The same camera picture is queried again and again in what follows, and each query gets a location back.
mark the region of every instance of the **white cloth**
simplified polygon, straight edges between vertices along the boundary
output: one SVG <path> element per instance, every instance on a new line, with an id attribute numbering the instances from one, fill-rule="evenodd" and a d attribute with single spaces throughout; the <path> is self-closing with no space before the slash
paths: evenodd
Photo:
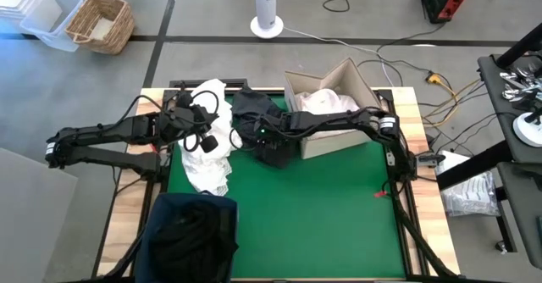
<path id="1" fill-rule="evenodd" d="M 214 92 L 219 100 L 218 118 L 211 124 L 211 130 L 207 133 L 214 136 L 218 146 L 209 153 L 203 152 L 198 147 L 194 152 L 187 152 L 183 148 L 183 140 L 179 141 L 182 155 L 182 163 L 185 167 L 186 176 L 197 191 L 210 191 L 213 195 L 223 196 L 228 191 L 226 176 L 231 173 L 231 166 L 227 157 L 235 148 L 230 143 L 231 131 L 231 105 L 225 101 L 224 88 L 226 85 L 218 79 L 207 80 L 192 92 L 195 96 L 198 92 Z M 209 113 L 213 113 L 217 104 L 214 96 L 203 93 L 194 99 L 194 104 L 203 106 Z M 237 147 L 242 142 L 237 131 L 234 130 L 232 141 Z M 196 136 L 186 138 L 186 146 L 191 148 L 196 143 Z"/>
<path id="2" fill-rule="evenodd" d="M 356 101 L 349 96 L 337 95 L 331 89 L 321 89 L 314 93 L 302 92 L 296 94 L 297 103 L 301 105 L 302 111 L 311 114 L 337 114 L 347 110 L 356 111 L 359 109 Z M 308 140 L 337 136 L 355 130 L 329 130 L 319 131 L 308 137 Z"/>

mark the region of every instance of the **cardboard box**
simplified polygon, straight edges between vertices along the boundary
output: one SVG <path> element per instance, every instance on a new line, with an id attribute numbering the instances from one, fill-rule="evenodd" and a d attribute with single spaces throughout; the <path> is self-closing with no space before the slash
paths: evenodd
<path id="1" fill-rule="evenodd" d="M 301 111 L 301 104 L 295 98 L 296 94 L 301 92 L 314 93 L 324 88 L 332 89 L 340 95 L 352 97 L 359 108 L 367 106 L 380 108 L 378 98 L 363 80 L 351 58 L 333 68 L 324 78 L 289 71 L 285 72 L 285 76 L 285 101 L 291 112 Z M 331 153 L 370 140 L 364 132 L 359 130 L 313 140 L 303 138 L 301 141 L 301 158 L 307 159 Z"/>

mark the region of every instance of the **green table surface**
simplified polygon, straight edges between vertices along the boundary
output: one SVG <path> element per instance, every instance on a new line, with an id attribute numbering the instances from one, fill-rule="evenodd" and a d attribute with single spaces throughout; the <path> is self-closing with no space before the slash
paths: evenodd
<path id="1" fill-rule="evenodd" d="M 284 99 L 274 101 L 285 108 Z M 233 278 L 401 278 L 404 269 L 393 206 L 376 198 L 387 178 L 376 142 L 295 158 L 286 169 L 231 153 L 226 197 L 237 201 Z M 168 192 L 196 192 L 179 146 Z"/>

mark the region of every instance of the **concrete floor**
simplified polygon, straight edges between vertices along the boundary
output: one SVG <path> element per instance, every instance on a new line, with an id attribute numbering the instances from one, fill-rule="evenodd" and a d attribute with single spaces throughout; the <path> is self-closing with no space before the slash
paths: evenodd
<path id="1" fill-rule="evenodd" d="M 115 121 L 144 85 L 153 52 L 160 54 L 156 72 L 146 86 L 165 87 L 170 80 L 247 78 L 252 86 L 282 86 L 285 70 L 325 74 L 347 57 L 374 59 L 369 53 L 317 43 L 205 42 L 205 36 L 252 36 L 248 23 L 255 14 L 254 0 L 171 0 L 169 26 L 160 30 L 168 0 L 127 0 L 135 16 L 135 35 L 168 37 L 204 36 L 203 42 L 129 42 L 115 57 L 81 48 L 64 53 L 39 41 L 0 40 L 0 147 L 43 161 L 45 140 L 65 126 Z M 396 39 L 429 31 L 419 0 L 350 0 L 351 11 L 333 14 L 321 7 L 324 0 L 279 0 L 278 13 L 292 29 L 317 36 L 378 40 Z M 454 19 L 424 39 L 439 41 L 516 41 L 542 17 L 541 0 L 466 0 Z M 285 31 L 282 36 L 298 36 Z M 376 49 L 377 46 L 363 46 Z M 458 89 L 477 79 L 476 59 L 503 53 L 503 47 L 386 47 L 388 59 L 405 59 L 445 75 Z M 405 86 L 414 86 L 419 102 L 437 103 L 445 91 L 428 86 L 425 74 L 396 66 Z M 361 68 L 371 86 L 388 86 L 378 64 Z M 388 73 L 398 85 L 393 70 Z M 421 108 L 423 114 L 429 108 Z M 461 106 L 441 129 L 455 136 L 468 125 L 493 113 L 487 97 Z M 475 153 L 502 140 L 496 122 L 466 146 Z M 443 144 L 439 140 L 435 145 Z M 123 150 L 124 145 L 112 148 Z M 111 169 L 81 164 L 67 168 L 79 177 L 68 216 L 45 281 L 78 280 L 91 275 L 102 238 L 113 182 Z M 500 240 L 496 221 L 477 216 L 449 219 L 462 273 L 469 278 L 540 282 L 542 271 L 532 267 L 515 230 L 519 252 L 501 256 L 493 249 Z"/>

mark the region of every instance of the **black cloth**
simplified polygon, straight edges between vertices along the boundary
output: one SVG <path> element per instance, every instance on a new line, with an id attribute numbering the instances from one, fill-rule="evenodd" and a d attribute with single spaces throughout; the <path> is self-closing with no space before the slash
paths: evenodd
<path id="1" fill-rule="evenodd" d="M 253 149 L 257 160 L 279 169 L 288 165 L 295 153 L 296 142 L 287 140 L 279 134 L 266 136 L 262 140 L 261 134 L 257 133 L 256 123 L 260 117 L 269 115 L 280 118 L 285 112 L 268 95 L 255 92 L 249 86 L 243 86 L 234 95 L 231 112 L 235 120 L 235 129 L 243 140 L 243 146 Z"/>
<path id="2" fill-rule="evenodd" d="M 237 244 L 230 233 L 234 215 L 212 203 L 187 203 L 149 242 L 154 274 L 163 282 L 224 281 Z"/>

